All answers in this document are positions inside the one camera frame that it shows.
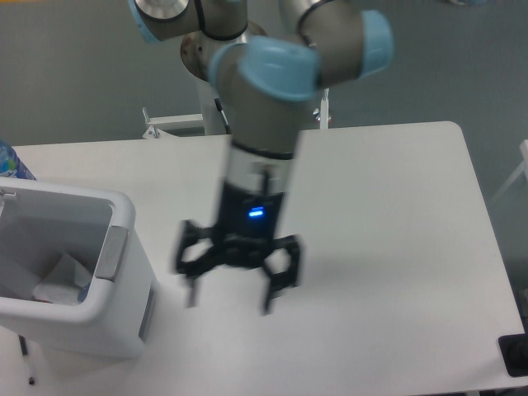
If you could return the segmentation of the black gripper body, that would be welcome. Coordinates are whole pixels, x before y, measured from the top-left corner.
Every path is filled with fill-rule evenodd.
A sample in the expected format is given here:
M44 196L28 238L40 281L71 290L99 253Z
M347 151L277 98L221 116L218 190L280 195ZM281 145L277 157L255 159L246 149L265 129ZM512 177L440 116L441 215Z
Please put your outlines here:
M275 231L284 194L271 191L261 177L255 191L222 185L217 219L211 231L209 269L227 265L244 269L271 268L266 259L276 250Z

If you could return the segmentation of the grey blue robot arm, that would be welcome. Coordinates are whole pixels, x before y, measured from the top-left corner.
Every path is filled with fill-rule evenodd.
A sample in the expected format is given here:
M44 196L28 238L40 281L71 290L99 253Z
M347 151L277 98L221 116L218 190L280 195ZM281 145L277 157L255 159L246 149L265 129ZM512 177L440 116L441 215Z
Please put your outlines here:
M247 37L244 1L132 1L148 42L198 33L207 82L219 97L229 150L218 212L210 227L181 226L174 270L191 290L217 266L261 269L262 310L299 283L301 246L276 236L306 107L317 91L387 68L394 34L387 17L349 1L282 1L291 37Z

